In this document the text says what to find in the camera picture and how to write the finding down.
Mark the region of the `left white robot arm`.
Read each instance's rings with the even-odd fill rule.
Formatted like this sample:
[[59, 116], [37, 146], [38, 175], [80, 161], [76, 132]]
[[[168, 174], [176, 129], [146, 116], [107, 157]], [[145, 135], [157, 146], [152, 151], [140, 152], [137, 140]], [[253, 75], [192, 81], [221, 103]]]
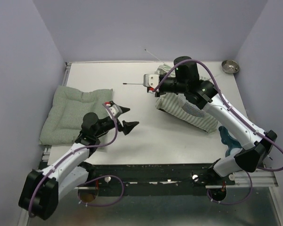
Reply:
[[56, 210], [59, 200], [79, 185], [90, 186], [95, 174], [83, 168], [81, 163], [98, 148], [112, 144], [102, 144], [100, 137], [114, 129], [115, 133], [129, 134], [139, 123], [119, 121], [118, 117], [129, 108], [113, 101], [103, 103], [108, 116], [100, 119], [94, 112], [83, 116], [81, 130], [71, 148], [56, 162], [41, 170], [32, 170], [26, 177], [18, 205], [28, 212], [28, 216], [48, 219]]

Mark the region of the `green striped pet tent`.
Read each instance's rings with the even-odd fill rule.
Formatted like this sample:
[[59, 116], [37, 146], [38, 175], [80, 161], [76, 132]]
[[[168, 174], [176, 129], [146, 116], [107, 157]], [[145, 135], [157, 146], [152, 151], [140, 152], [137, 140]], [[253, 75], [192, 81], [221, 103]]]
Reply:
[[207, 133], [213, 133], [217, 130], [218, 120], [188, 102], [184, 94], [161, 93], [156, 99], [155, 107]]

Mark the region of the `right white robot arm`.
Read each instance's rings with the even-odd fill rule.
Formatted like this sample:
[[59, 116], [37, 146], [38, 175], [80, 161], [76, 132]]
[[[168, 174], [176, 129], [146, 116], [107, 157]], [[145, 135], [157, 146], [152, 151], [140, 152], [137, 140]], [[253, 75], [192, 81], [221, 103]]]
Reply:
[[157, 97], [183, 94], [188, 102], [215, 118], [239, 142], [240, 148], [210, 167], [207, 179], [214, 185], [231, 173], [241, 170], [252, 173], [260, 168], [275, 144], [277, 134], [262, 129], [240, 113], [225, 98], [210, 69], [199, 60], [178, 57], [167, 73], [144, 75], [143, 85]]

